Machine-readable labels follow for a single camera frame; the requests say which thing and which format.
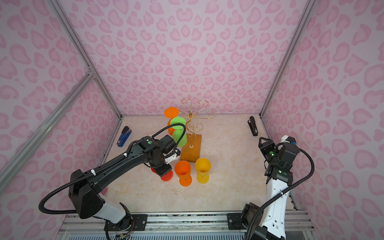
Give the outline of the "red wine glass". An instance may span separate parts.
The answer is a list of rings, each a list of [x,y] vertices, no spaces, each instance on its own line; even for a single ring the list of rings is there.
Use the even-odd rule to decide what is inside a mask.
[[[167,174],[165,174],[164,176],[161,177],[161,180],[164,182],[168,182],[173,178],[173,175],[174,175],[173,171],[170,170]]]

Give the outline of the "orange wine glass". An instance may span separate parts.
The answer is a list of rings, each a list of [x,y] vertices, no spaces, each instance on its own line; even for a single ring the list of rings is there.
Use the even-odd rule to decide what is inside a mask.
[[[175,117],[177,117],[179,115],[180,111],[175,108],[175,107],[170,107],[170,108],[167,108],[165,111],[164,111],[164,115],[166,118],[169,119],[168,121],[168,126],[171,125],[171,120]],[[175,129],[173,128],[168,128],[168,132],[169,132],[169,135],[172,136],[173,133],[174,133]]]
[[[183,187],[188,187],[192,183],[191,165],[187,161],[179,161],[175,165],[175,173],[178,176],[179,183]]]

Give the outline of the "yellow wine glass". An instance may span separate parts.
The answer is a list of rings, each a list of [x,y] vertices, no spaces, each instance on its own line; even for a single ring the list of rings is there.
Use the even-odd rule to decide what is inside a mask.
[[[200,184],[206,184],[210,179],[211,162],[206,158],[200,158],[196,161],[197,181]]]

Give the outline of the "green wine glass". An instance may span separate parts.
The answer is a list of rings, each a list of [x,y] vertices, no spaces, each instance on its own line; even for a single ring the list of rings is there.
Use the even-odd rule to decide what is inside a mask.
[[[186,126],[186,120],[182,117],[175,117],[173,119],[171,119],[171,122],[170,122],[171,125],[173,124],[182,124],[183,126]],[[173,139],[175,141],[175,143],[178,143],[178,147],[182,148],[184,147],[186,144],[187,144],[187,134],[184,133],[184,127],[182,126],[174,126],[172,127],[172,129],[174,129],[174,132],[173,132]]]

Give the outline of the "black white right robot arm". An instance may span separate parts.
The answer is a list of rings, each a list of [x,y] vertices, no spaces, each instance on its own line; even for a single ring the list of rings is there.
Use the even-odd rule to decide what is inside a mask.
[[[262,206],[245,204],[241,214],[227,214],[229,230],[246,230],[245,240],[285,240],[285,215],[291,190],[310,179],[315,172],[312,157],[297,146],[295,138],[283,136],[280,143],[260,137],[258,147],[268,163],[264,175],[267,177],[269,200]],[[294,182],[291,172],[298,154],[304,154],[310,162],[310,172]]]

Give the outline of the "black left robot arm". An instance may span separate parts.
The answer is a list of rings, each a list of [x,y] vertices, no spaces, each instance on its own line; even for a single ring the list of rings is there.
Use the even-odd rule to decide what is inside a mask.
[[[167,128],[152,136],[133,141],[125,152],[101,166],[86,172],[73,172],[69,183],[53,190],[40,201],[40,212],[49,215],[78,214],[81,219],[105,220],[108,225],[112,224],[122,231],[133,229],[134,219],[128,208],[122,203],[114,205],[105,201],[101,192],[113,181],[141,164],[154,169],[159,177],[170,172],[170,163],[181,154],[178,146],[182,137],[174,140],[166,135],[157,140],[156,136],[165,130]],[[46,208],[46,202],[65,189],[69,190],[69,198],[75,209],[59,211]]]

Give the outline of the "wooden rack base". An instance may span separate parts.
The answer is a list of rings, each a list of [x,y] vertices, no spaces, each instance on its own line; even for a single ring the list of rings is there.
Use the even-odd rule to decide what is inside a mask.
[[[187,135],[187,143],[182,148],[182,161],[195,163],[200,158],[202,135]]]

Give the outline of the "blue and black stapler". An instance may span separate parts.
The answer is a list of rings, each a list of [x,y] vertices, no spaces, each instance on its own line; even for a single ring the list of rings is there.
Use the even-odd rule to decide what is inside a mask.
[[[120,148],[123,147],[126,141],[128,140],[129,136],[131,135],[131,133],[132,133],[132,130],[128,126],[125,126],[118,138],[117,146]]]

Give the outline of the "pink round object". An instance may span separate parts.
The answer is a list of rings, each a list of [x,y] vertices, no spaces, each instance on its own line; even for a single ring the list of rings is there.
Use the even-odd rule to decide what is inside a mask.
[[[101,191],[101,195],[106,196],[109,193],[109,188],[106,187]]]

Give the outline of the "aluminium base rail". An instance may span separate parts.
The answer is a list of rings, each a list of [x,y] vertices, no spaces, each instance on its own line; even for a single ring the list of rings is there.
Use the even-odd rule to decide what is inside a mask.
[[[134,213],[133,230],[106,233],[105,221],[67,215],[57,240],[242,240],[241,212]]]

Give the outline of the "aluminium corner frame post right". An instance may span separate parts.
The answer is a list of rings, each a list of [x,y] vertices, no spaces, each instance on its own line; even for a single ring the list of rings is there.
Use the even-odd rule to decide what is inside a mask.
[[[293,32],[291,40],[289,41],[288,47],[285,51],[285,54],[284,54],[282,61],[279,65],[278,71],[277,71],[275,78],[272,82],[271,88],[268,92],[266,101],[262,107],[260,114],[259,114],[259,117],[261,119],[263,119],[266,115],[267,109],[268,109],[268,107],[272,101],[272,97],[274,96],[276,88],[277,88],[280,80],[283,77],[283,73],[285,72],[287,66],[289,65],[290,59],[295,52],[295,49],[296,49],[296,47],[300,41],[300,38],[302,37],[302,35],[305,31],[305,28],[307,27],[307,25],[310,21],[310,18],[311,18],[314,10],[316,9],[316,7],[318,5],[318,2],[319,1],[315,1],[315,0],[310,0],[310,1],[306,2],[303,13],[302,13],[301,17],[299,18],[298,25],[295,28],[295,31]]]

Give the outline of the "aluminium corner frame post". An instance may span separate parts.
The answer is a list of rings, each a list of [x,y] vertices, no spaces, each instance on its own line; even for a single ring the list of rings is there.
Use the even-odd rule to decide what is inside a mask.
[[[76,33],[73,25],[71,24],[71,21],[69,17],[67,16],[66,12],[64,11],[60,1],[52,1],[48,0],[47,3],[52,8],[54,14],[58,18],[60,24],[64,28],[65,32],[67,33],[68,37],[70,38],[74,48],[77,50],[78,54],[80,55],[81,59],[89,69],[89,72],[93,74],[94,79],[100,88],[102,94],[106,98],[107,103],[112,108],[115,115],[118,117],[118,119],[122,119],[123,115],[120,112],[120,110],[117,107],[117,104],[112,98],[112,95],[107,90],[106,85],[103,83],[102,78],[100,77],[98,71],[96,70],[96,67],[94,63],[92,62],[89,53],[87,52],[84,44],[82,43],[81,39],[79,38],[78,34]]]
[[[277,71],[275,78],[272,82],[271,88],[268,92],[266,101],[262,107],[260,114],[259,114],[259,117],[261,119],[263,119],[266,115],[267,109],[268,109],[268,107],[272,101],[272,97],[274,96],[276,88],[277,88],[280,80],[283,77],[283,73],[285,72],[287,66],[289,65],[290,59],[295,52],[295,49],[296,49],[296,47],[300,41],[300,38],[302,37],[302,35],[305,31],[305,28],[307,27],[307,25],[310,21],[310,18],[311,18],[314,10],[316,9],[316,7],[318,5],[318,2],[319,1],[315,1],[315,0],[310,0],[310,1],[306,2],[303,13],[302,13],[301,17],[299,18],[298,25],[295,28],[295,31],[293,32],[291,40],[289,41],[288,47],[285,51],[285,54],[284,54],[282,61],[279,65],[278,71]]]

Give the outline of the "aluminium corner frame post left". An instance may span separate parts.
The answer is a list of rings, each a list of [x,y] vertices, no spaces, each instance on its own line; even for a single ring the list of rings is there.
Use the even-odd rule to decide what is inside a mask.
[[[67,16],[66,12],[64,11],[60,1],[52,1],[48,0],[47,3],[52,8],[54,14],[58,18],[60,24],[64,28],[65,32],[67,33],[68,37],[70,38],[74,48],[77,50],[78,54],[80,55],[81,59],[89,69],[89,72],[93,74],[94,79],[100,88],[102,94],[106,98],[107,103],[112,108],[115,115],[118,117],[118,119],[122,119],[123,115],[120,112],[120,110],[117,107],[117,104],[112,98],[112,95],[107,90],[106,85],[103,83],[102,78],[100,77],[98,71],[96,70],[96,67],[94,63],[92,62],[89,53],[87,52],[84,44],[82,43],[81,39],[79,38],[78,34],[76,33],[73,25],[71,24],[71,21],[69,17]]]

